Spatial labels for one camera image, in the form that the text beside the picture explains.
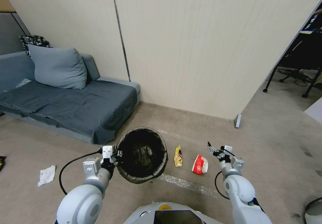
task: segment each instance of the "floor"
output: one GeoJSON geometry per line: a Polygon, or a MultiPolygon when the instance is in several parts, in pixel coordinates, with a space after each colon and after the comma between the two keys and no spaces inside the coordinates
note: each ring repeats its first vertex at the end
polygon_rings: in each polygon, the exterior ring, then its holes
{"type": "MultiPolygon", "coordinates": [[[[243,111],[238,130],[232,120],[141,103],[112,143],[132,128],[154,128],[168,148],[164,173],[210,189],[214,189],[220,168],[218,160],[207,152],[207,141],[216,147],[231,145],[246,161],[242,173],[254,185],[257,199],[272,222],[301,223],[297,214],[302,214],[305,203],[322,195],[322,125],[303,112],[322,91],[314,88],[309,98],[301,98],[305,88],[292,79],[279,83],[281,77],[275,74],[267,93],[262,92],[263,87],[257,91],[243,111]],[[183,166],[176,168],[173,155],[179,144],[183,166]],[[209,162],[204,175],[191,171],[198,154],[209,162]]],[[[96,149],[9,116],[0,117],[0,155],[7,156],[0,173],[1,223],[53,223],[64,197],[58,183],[60,169],[69,160],[96,149]],[[39,170],[51,165],[57,166],[54,181],[37,187],[39,170]]],[[[64,171],[67,191],[82,183],[81,164],[77,161],[64,171]]],[[[223,188],[221,179],[218,187],[223,188]]],[[[153,201],[185,204],[220,222],[233,223],[230,202],[215,194],[204,195],[160,179],[135,185],[115,171],[96,223],[122,223],[139,206],[153,201]]]]}

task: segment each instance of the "black bin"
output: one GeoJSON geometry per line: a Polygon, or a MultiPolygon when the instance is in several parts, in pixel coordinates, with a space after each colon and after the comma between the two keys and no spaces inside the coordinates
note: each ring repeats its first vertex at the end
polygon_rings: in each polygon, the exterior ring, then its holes
{"type": "Polygon", "coordinates": [[[128,131],[116,149],[122,151],[117,169],[131,183],[141,184],[159,177],[168,162],[165,141],[152,128],[138,127],[128,131]]]}

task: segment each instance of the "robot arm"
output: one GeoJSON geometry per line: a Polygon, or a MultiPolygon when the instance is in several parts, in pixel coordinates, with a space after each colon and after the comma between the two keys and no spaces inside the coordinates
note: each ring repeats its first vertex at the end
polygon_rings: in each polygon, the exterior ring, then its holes
{"type": "Polygon", "coordinates": [[[102,208],[105,190],[113,176],[116,158],[113,146],[104,146],[102,161],[88,158],[83,162],[85,180],[81,186],[69,192],[60,203],[57,211],[58,224],[92,224],[102,208]]]}
{"type": "Polygon", "coordinates": [[[245,161],[232,154],[232,147],[213,148],[208,142],[208,151],[218,157],[224,176],[224,188],[232,204],[235,224],[271,224],[259,206],[253,185],[241,174],[245,161]]]}

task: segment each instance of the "chair leg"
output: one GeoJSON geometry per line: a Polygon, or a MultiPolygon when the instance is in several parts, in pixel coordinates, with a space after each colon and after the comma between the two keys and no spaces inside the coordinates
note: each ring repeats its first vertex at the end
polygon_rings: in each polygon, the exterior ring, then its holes
{"type": "Polygon", "coordinates": [[[287,78],[292,77],[292,76],[294,76],[294,78],[296,78],[296,76],[298,75],[298,73],[299,73],[300,70],[301,69],[295,69],[295,70],[293,70],[291,73],[288,74],[288,76],[284,77],[283,79],[280,79],[279,81],[280,82],[284,82],[284,80],[286,80],[287,78]]]}
{"type": "Polygon", "coordinates": [[[276,65],[276,66],[275,66],[275,68],[273,69],[273,71],[272,71],[272,73],[271,73],[271,76],[269,77],[268,82],[267,82],[267,85],[266,85],[265,89],[263,90],[263,92],[267,92],[267,89],[268,89],[269,84],[271,83],[271,81],[272,81],[272,79],[273,79],[273,76],[274,76],[274,74],[275,74],[276,69],[277,69],[277,65],[276,65]]]}
{"type": "Polygon", "coordinates": [[[309,85],[309,87],[307,88],[306,92],[302,95],[303,98],[307,98],[309,96],[309,92],[311,91],[312,87],[314,86],[316,80],[318,79],[318,77],[320,76],[322,71],[322,68],[320,68],[318,70],[318,72],[316,73],[316,75],[314,76],[314,79],[312,80],[311,84],[309,85]]]}

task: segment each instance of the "gray sofa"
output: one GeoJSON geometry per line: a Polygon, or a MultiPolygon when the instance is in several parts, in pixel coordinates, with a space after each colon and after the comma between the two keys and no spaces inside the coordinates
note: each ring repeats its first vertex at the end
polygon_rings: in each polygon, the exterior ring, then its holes
{"type": "Polygon", "coordinates": [[[34,63],[25,52],[0,55],[0,115],[2,111],[93,144],[114,139],[140,102],[140,87],[100,77],[92,56],[81,56],[88,75],[86,87],[62,89],[35,81],[34,63]]]}

